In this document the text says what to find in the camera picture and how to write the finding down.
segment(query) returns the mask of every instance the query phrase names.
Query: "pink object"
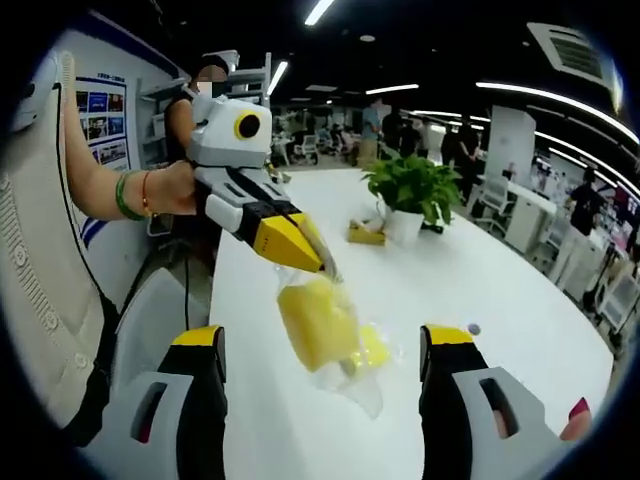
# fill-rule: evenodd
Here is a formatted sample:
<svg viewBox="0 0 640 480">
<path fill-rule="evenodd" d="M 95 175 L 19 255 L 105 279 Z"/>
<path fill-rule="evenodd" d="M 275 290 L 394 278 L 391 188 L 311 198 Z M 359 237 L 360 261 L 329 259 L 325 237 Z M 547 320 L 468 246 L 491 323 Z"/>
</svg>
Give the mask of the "pink object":
<svg viewBox="0 0 640 480">
<path fill-rule="evenodd" d="M 588 412 L 588 411 L 589 411 L 589 404 L 587 403 L 585 398 L 582 397 L 569 412 L 569 420 L 571 420 L 573 417 L 575 417 L 576 415 L 582 412 Z"/>
</svg>

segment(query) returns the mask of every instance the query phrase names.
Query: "white flower pot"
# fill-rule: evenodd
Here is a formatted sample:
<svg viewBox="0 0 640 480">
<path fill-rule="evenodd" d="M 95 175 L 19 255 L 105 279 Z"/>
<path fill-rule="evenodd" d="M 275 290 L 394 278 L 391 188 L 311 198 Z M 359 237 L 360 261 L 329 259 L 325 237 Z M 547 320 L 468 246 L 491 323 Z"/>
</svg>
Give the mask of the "white flower pot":
<svg viewBox="0 0 640 480">
<path fill-rule="evenodd" d="M 400 245 L 409 246 L 415 243 L 424 221 L 424 215 L 392 210 L 388 205 L 385 205 L 385 207 L 385 234 L 393 242 Z"/>
</svg>

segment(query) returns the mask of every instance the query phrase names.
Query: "red string bracelet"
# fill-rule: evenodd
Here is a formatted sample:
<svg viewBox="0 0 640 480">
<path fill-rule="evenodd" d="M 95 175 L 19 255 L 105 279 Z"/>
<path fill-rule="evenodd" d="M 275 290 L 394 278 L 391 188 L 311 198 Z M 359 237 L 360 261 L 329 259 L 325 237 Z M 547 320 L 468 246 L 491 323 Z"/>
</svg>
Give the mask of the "red string bracelet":
<svg viewBox="0 0 640 480">
<path fill-rule="evenodd" d="M 144 208 L 144 214 L 147 217 L 153 217 L 154 213 L 149 208 L 149 200 L 147 199 L 147 177 L 151 171 L 148 171 L 144 174 L 144 178 L 142 179 L 142 208 Z"/>
</svg>

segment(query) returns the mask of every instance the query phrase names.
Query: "poster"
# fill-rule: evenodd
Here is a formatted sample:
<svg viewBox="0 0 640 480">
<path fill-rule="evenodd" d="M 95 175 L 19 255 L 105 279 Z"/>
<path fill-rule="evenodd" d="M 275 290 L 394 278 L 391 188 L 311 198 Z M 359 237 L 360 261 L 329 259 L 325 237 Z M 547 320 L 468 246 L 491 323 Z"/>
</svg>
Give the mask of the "poster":
<svg viewBox="0 0 640 480">
<path fill-rule="evenodd" d="M 98 73 L 76 78 L 80 125 L 96 162 L 117 172 L 131 169 L 127 140 L 127 85 L 121 77 Z M 76 229 L 88 247 L 105 222 L 88 218 L 74 208 Z"/>
</svg>

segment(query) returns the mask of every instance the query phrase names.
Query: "green bracelet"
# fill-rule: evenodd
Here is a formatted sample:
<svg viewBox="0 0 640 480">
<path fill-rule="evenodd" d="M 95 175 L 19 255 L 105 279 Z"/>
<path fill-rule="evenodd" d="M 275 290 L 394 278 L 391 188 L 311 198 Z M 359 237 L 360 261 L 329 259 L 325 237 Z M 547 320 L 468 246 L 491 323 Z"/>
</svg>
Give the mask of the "green bracelet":
<svg viewBox="0 0 640 480">
<path fill-rule="evenodd" d="M 133 172 L 127 172 L 120 175 L 118 183 L 116 184 L 116 203 L 118 204 L 120 213 L 122 213 L 125 217 L 127 217 L 129 220 L 139 221 L 144 220 L 147 217 L 138 215 L 136 212 L 127 207 L 127 204 L 124 201 L 124 184 L 127 182 L 127 178 L 129 177 L 129 175 L 131 175 L 132 173 Z"/>
</svg>

